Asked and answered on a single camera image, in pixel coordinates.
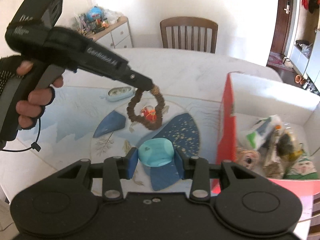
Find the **person's left hand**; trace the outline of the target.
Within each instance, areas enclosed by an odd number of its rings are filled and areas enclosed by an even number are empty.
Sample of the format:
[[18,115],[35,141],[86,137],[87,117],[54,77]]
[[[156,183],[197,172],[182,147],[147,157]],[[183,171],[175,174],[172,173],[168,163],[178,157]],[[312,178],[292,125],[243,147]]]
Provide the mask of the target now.
[[44,114],[45,107],[55,99],[55,89],[63,86],[63,77],[59,76],[49,87],[36,89],[29,93],[27,100],[20,100],[16,104],[19,114],[18,123],[22,129],[30,129]]

